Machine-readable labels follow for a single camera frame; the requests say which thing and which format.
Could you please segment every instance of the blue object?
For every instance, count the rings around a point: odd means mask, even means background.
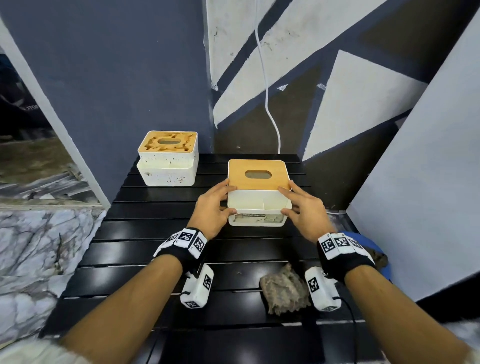
[[[351,231],[341,231],[342,233],[344,233],[346,236],[349,236],[350,238],[352,239],[355,239],[356,241],[358,241],[358,243],[361,245],[361,246],[365,246],[367,248],[370,248],[370,249],[375,249],[376,251],[380,252],[380,253],[383,253],[384,251],[382,249],[380,249],[380,247],[375,244],[373,241],[371,241],[370,239],[364,237],[363,235],[361,234],[358,234],[356,232],[351,232]],[[392,277],[392,273],[391,273],[391,269],[392,269],[392,266],[390,265],[390,262],[388,262],[387,266],[380,269],[380,273],[385,277],[387,278],[388,280],[391,279]]]

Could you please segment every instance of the finger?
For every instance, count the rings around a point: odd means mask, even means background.
[[[229,208],[226,208],[225,210],[223,210],[220,213],[225,217],[225,219],[228,219],[229,216],[235,215],[237,213],[237,211],[236,211],[236,209],[229,207]]]
[[[297,186],[297,184],[295,182],[293,182],[292,180],[289,181],[290,183],[290,187],[292,188],[292,191],[295,192],[296,194],[299,194],[300,196],[304,196],[304,197],[309,197],[311,196],[311,194],[309,194],[308,192],[305,192],[304,190],[302,190],[300,187]]]
[[[217,183],[215,186],[213,186],[211,189],[209,189],[207,191],[207,193],[214,193],[214,192],[218,191],[220,188],[228,185],[228,182],[229,182],[229,180],[227,178],[226,180],[223,180],[222,182]]]
[[[280,212],[282,213],[282,215],[285,215],[290,220],[292,220],[294,224],[297,222],[299,218],[298,214],[295,211],[290,210],[289,208],[283,208]]]
[[[298,194],[296,194],[295,192],[292,192],[292,191],[288,191],[286,190],[285,188],[283,187],[279,187],[278,190],[280,191],[280,193],[285,196],[286,198],[288,198],[293,204],[299,206],[300,205],[300,200],[301,200],[301,196],[299,196]]]
[[[220,199],[223,195],[227,194],[228,192],[235,191],[236,189],[236,186],[220,186],[219,189],[213,193]]]

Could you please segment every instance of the marble pattern surface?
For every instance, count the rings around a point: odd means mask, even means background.
[[[105,211],[0,212],[0,346],[36,334]]]

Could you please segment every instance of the black cable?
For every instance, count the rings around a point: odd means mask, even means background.
[[[350,314],[352,315],[352,322],[353,322],[353,364],[357,364],[358,361],[358,333],[357,333],[357,322],[355,321],[355,317],[353,315],[352,308],[348,304],[348,302],[342,297],[332,297],[334,300],[342,300],[347,305]]]

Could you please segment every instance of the hand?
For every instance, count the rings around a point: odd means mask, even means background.
[[[197,228],[208,240],[216,237],[227,223],[228,217],[237,213],[234,208],[220,211],[220,201],[226,200],[227,193],[236,189],[236,186],[228,186],[228,179],[226,179],[201,195],[195,204],[195,210],[187,228]]]
[[[293,205],[292,210],[283,208],[282,214],[288,216],[300,231],[300,234],[312,243],[328,232],[337,232],[327,216],[324,203],[320,198],[306,193],[293,181],[290,181],[292,191],[279,187],[280,193],[288,198]]]

